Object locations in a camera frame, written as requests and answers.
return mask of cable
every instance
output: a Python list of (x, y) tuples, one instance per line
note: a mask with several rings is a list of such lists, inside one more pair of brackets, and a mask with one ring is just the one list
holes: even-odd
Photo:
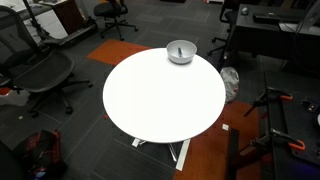
[[(306, 8), (307, 10), (309, 10), (309, 9), (311, 8), (311, 6), (314, 4), (314, 1), (315, 1), (315, 0), (311, 0), (311, 1), (309, 2), (309, 4), (307, 5), (307, 8)], [(317, 76), (320, 77), (320, 73), (319, 73), (319, 72), (317, 72), (317, 71), (315, 71), (315, 70), (312, 70), (312, 69), (310, 69), (310, 68), (307, 68), (307, 67), (305, 67), (304, 65), (302, 65), (302, 64), (299, 62), (299, 58), (302, 57), (302, 54), (301, 54), (301, 52), (300, 52), (300, 50), (299, 50), (299, 48), (298, 48), (297, 40), (298, 40), (299, 37), (300, 37), (299, 34), (300, 34), (300, 31), (301, 31), (302, 28), (303, 28), (303, 24), (304, 24), (304, 21), (305, 21), (305, 17), (300, 21), (300, 23), (298, 23), (298, 25), (297, 25), (297, 27), (296, 27), (295, 30), (292, 29), (291, 27), (289, 27), (288, 25), (286, 25), (286, 23), (283, 22), (283, 21), (281, 20), (281, 18), (278, 17), (278, 19), (279, 19), (279, 21), (280, 21), (282, 24), (284, 24), (287, 28), (289, 28), (289, 29), (294, 33), (293, 35), (290, 34), (290, 36), (293, 38), (293, 44), (292, 44), (292, 59), (293, 59), (293, 61), (294, 61), (298, 66), (300, 66), (303, 71), (308, 72), (308, 73), (312, 73), (312, 74), (317, 75)]]

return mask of desk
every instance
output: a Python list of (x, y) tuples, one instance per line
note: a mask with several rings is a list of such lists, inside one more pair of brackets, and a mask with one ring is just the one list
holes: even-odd
[[(286, 103), (295, 103), (298, 104), (298, 106), (294, 111), (299, 112), (302, 110), (301, 108), (303, 108), (302, 105), (299, 106), (299, 102), (302, 100), (301, 97), (319, 98), (319, 80), (283, 72), (267, 72), (266, 86), (286, 90), (291, 92), (294, 96), (291, 102), (281, 102), (274, 100), (274, 96), (268, 94), (268, 124), (270, 128), (288, 133), (288, 130), (292, 128), (289, 127), (288, 124), (293, 124), (293, 122), (297, 124), (297, 122), (300, 122), (299, 128), (303, 129), (302, 127), (304, 123), (311, 123), (310, 119), (308, 119), (306, 116), (299, 117), (298, 115), (294, 118), (288, 118), (285, 116), (285, 114), (295, 112), (289, 112), (283, 107), (285, 107), (284, 105)], [(312, 128), (305, 129), (305, 131), (301, 132), (300, 134), (308, 134), (311, 130)], [(316, 134), (316, 136), (320, 137), (320, 128), (318, 132), (319, 134)], [(270, 148), (270, 151), (273, 154), (273, 171), (275, 179), (319, 179), (320, 166), (293, 156), (286, 142), (280, 139), (272, 138), (270, 142)], [(310, 148), (310, 144), (306, 143), (306, 150), (307, 148)]]
[(236, 26), (231, 29), (227, 51), (247, 51), (286, 60), (292, 60), (294, 57), (307, 67), (320, 67), (320, 61), (318, 61), (320, 36), (300, 34), (295, 41), (299, 53), (293, 54), (293, 33), (280, 31), (278, 25), (261, 24), (253, 21), (254, 13), (271, 12), (303, 17), (304, 11), (247, 4), (241, 4), (239, 9), (243, 7), (249, 8), (249, 14), (244, 16), (239, 11)]
[(198, 55), (172, 63), (165, 48), (136, 53), (118, 64), (103, 88), (110, 119), (148, 142), (174, 143), (208, 129), (225, 103), (220, 74)]

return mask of backpack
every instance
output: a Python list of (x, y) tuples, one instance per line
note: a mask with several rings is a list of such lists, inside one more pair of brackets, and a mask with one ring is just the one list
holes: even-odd
[(19, 143), (13, 150), (28, 180), (61, 178), (67, 165), (61, 158), (60, 133), (41, 130)]

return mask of chair armrest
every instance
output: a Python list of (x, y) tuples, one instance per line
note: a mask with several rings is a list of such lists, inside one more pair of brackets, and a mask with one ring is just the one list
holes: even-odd
[(11, 83), (11, 81), (11, 78), (0, 76), (0, 87), (7, 87)]

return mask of bowl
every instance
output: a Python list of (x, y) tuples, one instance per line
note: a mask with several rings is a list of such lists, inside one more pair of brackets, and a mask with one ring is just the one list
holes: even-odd
[(169, 59), (177, 64), (186, 64), (192, 61), (197, 47), (189, 41), (176, 40), (167, 45)]

